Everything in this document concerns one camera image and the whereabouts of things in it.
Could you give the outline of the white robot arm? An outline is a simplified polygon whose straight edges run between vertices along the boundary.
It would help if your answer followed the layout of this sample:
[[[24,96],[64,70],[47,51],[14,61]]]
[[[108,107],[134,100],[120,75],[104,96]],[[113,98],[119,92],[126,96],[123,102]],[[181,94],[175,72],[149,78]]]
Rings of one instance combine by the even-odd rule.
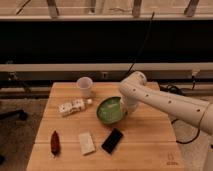
[[[213,103],[153,90],[146,83],[146,76],[140,71],[133,72],[120,82],[118,90],[122,109],[133,112],[142,102],[210,135],[203,171],[213,171]]]

